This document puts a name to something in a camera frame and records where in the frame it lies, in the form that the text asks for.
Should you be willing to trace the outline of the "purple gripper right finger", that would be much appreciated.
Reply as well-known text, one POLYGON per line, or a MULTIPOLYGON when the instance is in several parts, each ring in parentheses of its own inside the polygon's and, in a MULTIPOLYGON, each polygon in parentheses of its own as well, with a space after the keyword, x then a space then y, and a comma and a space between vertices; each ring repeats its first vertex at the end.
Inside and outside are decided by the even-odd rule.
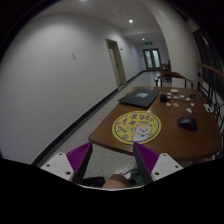
POLYGON ((157 154, 137 142, 133 144, 133 153, 145 185, 182 169, 182 166, 167 153, 157 154))

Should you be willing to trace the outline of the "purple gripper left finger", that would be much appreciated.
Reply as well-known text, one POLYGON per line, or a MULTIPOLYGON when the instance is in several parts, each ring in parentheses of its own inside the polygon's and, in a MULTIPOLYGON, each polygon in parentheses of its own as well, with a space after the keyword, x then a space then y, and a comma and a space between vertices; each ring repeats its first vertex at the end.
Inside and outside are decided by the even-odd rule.
POLYGON ((92 143, 88 142, 68 153, 57 153, 41 168, 65 180, 81 184, 92 152, 92 143))

